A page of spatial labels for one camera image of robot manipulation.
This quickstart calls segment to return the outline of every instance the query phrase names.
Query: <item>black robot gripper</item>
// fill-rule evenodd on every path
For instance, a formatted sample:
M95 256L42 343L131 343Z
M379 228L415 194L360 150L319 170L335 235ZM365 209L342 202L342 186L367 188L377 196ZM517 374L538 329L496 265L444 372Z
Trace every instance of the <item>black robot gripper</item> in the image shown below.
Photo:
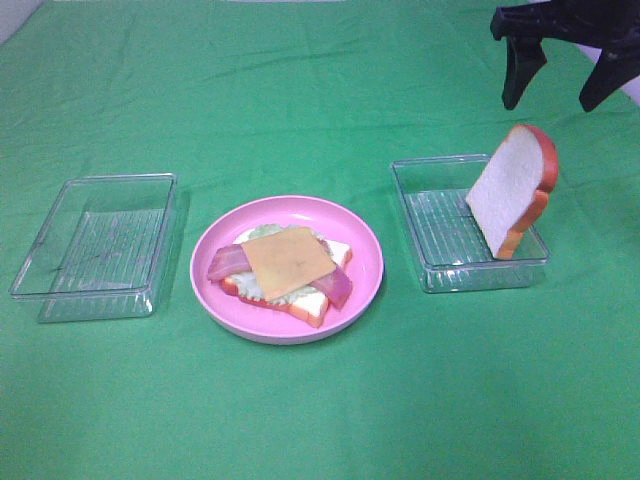
M547 63L543 38L602 49L580 92L587 112L640 75L640 0L550 0L498 7L491 33L496 40L507 39L502 101L509 110Z

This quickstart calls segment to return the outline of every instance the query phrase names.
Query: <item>plastic container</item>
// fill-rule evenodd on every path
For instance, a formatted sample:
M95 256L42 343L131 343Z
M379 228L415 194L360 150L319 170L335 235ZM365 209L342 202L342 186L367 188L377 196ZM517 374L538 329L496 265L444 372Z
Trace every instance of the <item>plastic container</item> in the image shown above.
M11 296L39 322L142 317L156 306L175 223L171 173L68 180Z
M496 260L465 202L490 156L393 162L421 288L429 293L527 287L544 278L549 251L529 228L511 260Z

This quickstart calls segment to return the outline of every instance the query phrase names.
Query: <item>sandwich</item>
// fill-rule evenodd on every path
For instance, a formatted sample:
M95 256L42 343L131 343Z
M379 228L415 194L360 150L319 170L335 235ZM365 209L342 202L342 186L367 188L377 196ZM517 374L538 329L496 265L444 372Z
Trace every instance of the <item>sandwich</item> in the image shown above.
M344 272L351 256L349 244L308 227L265 224L218 249L207 278L240 301L319 328L327 310L342 308L351 293Z
M532 125L513 127L465 197L494 258L512 258L557 178L558 152L549 136Z

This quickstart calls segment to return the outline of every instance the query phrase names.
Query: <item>green tablecloth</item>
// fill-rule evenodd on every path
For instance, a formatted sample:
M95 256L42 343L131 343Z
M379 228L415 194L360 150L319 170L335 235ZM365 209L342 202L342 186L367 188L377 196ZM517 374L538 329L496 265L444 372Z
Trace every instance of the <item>green tablecloth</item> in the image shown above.
M584 113L592 64L545 41L506 111L495 6L38 10L0 47L2 289L68 178L172 171L189 208L151 317L39 325L0 297L0 477L639 478L640 109ZM545 281L421 292L390 163L490 153L518 122L560 155ZM340 334L261 345L200 306L189 260L223 213L290 193L359 214L385 279Z

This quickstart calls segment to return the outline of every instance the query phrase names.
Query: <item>white bread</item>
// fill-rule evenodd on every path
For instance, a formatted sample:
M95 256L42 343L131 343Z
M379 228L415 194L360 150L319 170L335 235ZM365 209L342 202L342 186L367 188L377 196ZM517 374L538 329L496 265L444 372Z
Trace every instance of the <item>white bread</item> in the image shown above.
M252 228L243 232L234 240L233 243L242 243L246 241L253 230L255 229ZM351 259L352 251L350 245L334 240L325 239L324 241L329 247L331 259L336 265L344 268ZM237 296L243 302L251 305L288 313L289 315L303 320L314 328L322 326L324 316L329 308L329 299L324 293L316 290L315 288L306 287L306 290L309 290L309 292L298 296L291 303L271 303L267 302L263 298L250 298L242 295L238 289L238 275L244 275L245 278L255 278L255 275L251 272L225 277L219 282L219 285L226 294Z
M549 136L532 125L513 127L466 196L495 258L513 256L557 178L558 152Z

